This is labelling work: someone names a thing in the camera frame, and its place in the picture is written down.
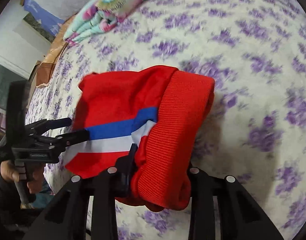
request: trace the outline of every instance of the wall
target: wall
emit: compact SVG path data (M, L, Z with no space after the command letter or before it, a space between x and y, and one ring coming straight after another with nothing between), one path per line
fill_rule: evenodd
M0 15L0 64L29 78L36 61L43 60L50 42L23 21L27 11L10 0Z

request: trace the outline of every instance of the bed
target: bed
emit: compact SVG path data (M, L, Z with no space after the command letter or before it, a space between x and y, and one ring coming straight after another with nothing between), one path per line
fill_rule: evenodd
M301 6L296 0L147 0L112 31L66 49L50 85L35 90L26 122L72 118L78 84L88 73L160 64L216 81L193 165L211 176L237 177L284 239L293 239L306 221L306 14ZM55 193L71 177L61 157L58 164L47 164L44 174ZM188 237L190 205L153 213L116 202L116 213L120 239ZM216 226L219 232L218 216Z

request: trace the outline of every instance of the folded blanket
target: folded blanket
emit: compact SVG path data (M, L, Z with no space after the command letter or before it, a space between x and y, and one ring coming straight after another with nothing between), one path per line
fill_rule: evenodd
M36 77L36 87L43 88L49 85L49 81L53 75L54 68L56 66L56 62L61 56L62 52L66 48L67 43L63 40L64 33L66 29L69 27L71 22L73 21L75 15L70 17L60 28L56 38L51 44L51 47L46 54L42 63L37 70Z
M143 0L91 0L77 14L67 29L64 40L70 45L97 33L114 28Z
M186 171L197 130L213 103L214 79L160 65L93 73L79 88L73 129L88 130L90 140L67 147L65 167L82 178L96 176L135 143L132 196L118 200L153 211L186 208L191 195Z

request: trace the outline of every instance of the black handle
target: black handle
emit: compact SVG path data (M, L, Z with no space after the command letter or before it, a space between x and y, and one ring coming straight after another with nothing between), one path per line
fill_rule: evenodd
M16 189L20 195L22 204L29 204L36 200L36 195L31 194L27 183L33 180L33 171L36 167L34 164L25 165L23 162L15 161L16 170L20 174L20 181L15 182Z

